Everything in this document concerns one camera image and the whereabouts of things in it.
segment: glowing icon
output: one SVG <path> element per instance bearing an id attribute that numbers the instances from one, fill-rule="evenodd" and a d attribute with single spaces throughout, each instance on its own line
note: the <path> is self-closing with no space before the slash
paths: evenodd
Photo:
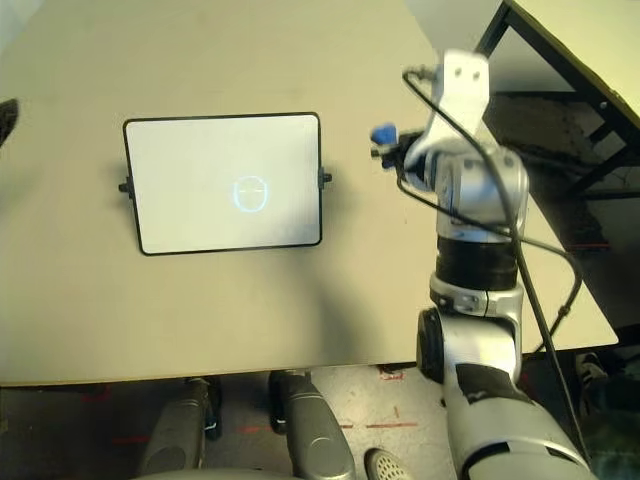
<path id="1" fill-rule="evenodd" d="M 255 213 L 262 210 L 269 199 L 267 182 L 255 175 L 241 177 L 233 184 L 233 203 L 238 210 Z"/>

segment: gray chair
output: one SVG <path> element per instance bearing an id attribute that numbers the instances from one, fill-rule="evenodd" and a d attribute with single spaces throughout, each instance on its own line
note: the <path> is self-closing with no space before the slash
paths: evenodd
<path id="1" fill-rule="evenodd" d="M 355 480 L 355 463 L 327 402 L 308 374 L 274 372 L 269 379 L 271 424 L 286 432 L 293 474 L 308 480 Z M 291 478 L 259 470 L 199 470 L 205 431 L 215 436 L 219 389 L 206 379 L 192 379 L 184 394 L 160 415 L 140 463 L 149 480 L 270 480 Z"/>

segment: metal table frame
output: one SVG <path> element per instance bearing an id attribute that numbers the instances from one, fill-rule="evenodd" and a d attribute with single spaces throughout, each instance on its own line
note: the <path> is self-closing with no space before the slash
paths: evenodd
<path id="1" fill-rule="evenodd" d="M 581 68 L 580 62 L 576 62 L 575 59 L 572 61 L 566 52 L 559 47 L 559 43 L 553 42 L 552 36 L 545 35 L 542 32 L 544 29 L 536 24 L 534 19 L 527 18 L 527 15 L 520 12 L 519 9 L 513 8 L 503 1 L 482 35 L 476 52 L 489 58 L 502 36 L 511 27 L 602 117 L 604 125 L 596 129 L 589 138 L 597 142 L 609 133 L 615 132 L 626 143 L 622 150 L 593 168 L 571 185 L 566 192 L 568 195 L 581 194 L 616 168 L 629 166 L 629 151 L 640 151 L 639 127 L 629 115 L 631 112 L 628 107 L 624 103 L 616 101 L 606 84 L 599 79 L 589 78 L 585 74 L 585 70 Z M 592 200 L 640 198 L 640 191 L 606 190 L 587 192 L 582 196 Z"/>

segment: tablet screen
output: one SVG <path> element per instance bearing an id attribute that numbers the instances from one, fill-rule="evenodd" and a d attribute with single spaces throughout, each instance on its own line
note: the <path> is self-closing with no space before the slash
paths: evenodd
<path id="1" fill-rule="evenodd" d="M 315 114 L 132 119 L 123 129 L 143 253 L 320 242 Z"/>

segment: table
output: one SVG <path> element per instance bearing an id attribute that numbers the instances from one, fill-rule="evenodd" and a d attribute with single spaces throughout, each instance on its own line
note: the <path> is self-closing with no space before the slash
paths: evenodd
<path id="1" fill-rule="evenodd" d="M 436 217 L 396 190 L 368 139 L 385 121 L 425 124 L 401 72 L 437 59 L 403 4 L 59 0 L 0 60 L 0 99 L 21 102 L 0 150 L 0 384 L 415 359 Z M 139 252 L 117 189 L 125 119 L 307 110 L 334 177 L 319 246 Z M 532 200 L 528 215 L 528 234 L 558 245 Z M 526 255 L 551 321 L 571 272 Z M 528 303 L 523 315 L 531 351 Z M 615 341 L 584 289 L 558 347 Z"/>
<path id="2" fill-rule="evenodd" d="M 595 167 L 569 189 L 578 194 L 618 167 L 630 150 L 640 150 L 640 88 L 635 45 L 640 3 L 594 1 L 505 0 L 501 3 L 476 51 L 487 57 L 507 28 L 513 28 L 603 118 L 590 135 L 594 142 L 611 131 L 626 147 Z M 591 194 L 590 199 L 640 197 L 640 192 Z"/>

